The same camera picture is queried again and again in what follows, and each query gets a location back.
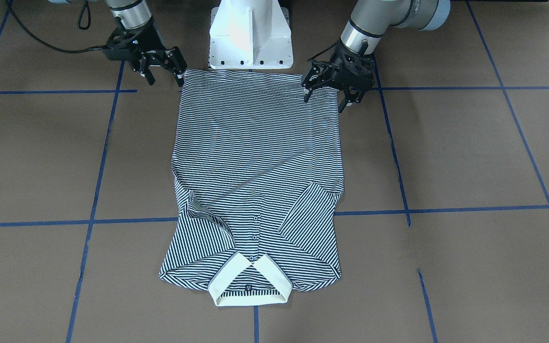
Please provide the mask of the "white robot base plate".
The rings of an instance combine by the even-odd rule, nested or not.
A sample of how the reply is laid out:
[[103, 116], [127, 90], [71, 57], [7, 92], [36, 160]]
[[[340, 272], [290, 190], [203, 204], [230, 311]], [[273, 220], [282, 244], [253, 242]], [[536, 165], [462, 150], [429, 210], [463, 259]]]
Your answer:
[[222, 0], [211, 9], [212, 70], [277, 70], [294, 65], [289, 11], [278, 0]]

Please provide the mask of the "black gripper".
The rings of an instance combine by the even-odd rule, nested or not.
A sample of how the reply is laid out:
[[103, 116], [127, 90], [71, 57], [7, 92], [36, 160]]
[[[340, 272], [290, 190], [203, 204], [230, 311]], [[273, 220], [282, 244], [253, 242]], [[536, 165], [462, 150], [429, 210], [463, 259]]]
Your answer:
[[111, 61], [128, 61], [133, 71], [139, 71], [148, 85], [155, 84], [150, 66], [159, 66], [173, 72], [178, 87], [184, 83], [187, 63], [177, 46], [167, 49], [154, 20], [137, 28], [126, 28], [116, 20], [116, 28], [103, 46], [105, 57]]
[[372, 75], [375, 59], [367, 53], [368, 46], [368, 41], [363, 40], [355, 52], [337, 41], [307, 59], [311, 66], [302, 77], [304, 102], [308, 103], [316, 89], [330, 87], [344, 93], [338, 105], [339, 114], [361, 103], [364, 94], [375, 84]]

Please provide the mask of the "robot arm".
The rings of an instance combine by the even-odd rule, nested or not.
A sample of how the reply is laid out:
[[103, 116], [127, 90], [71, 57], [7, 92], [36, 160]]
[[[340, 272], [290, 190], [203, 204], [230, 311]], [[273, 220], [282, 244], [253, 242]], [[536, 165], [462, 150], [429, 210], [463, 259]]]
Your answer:
[[178, 87], [183, 86], [187, 63], [180, 49], [166, 48], [145, 0], [107, 0], [116, 28], [102, 47], [110, 61], [126, 61], [131, 69], [155, 83], [150, 67], [161, 67], [174, 76]]
[[342, 91], [338, 112], [360, 103], [374, 87], [373, 55], [388, 28], [432, 31], [447, 20], [449, 0], [359, 0], [338, 41], [307, 61], [310, 67], [302, 77], [304, 102], [317, 89]]

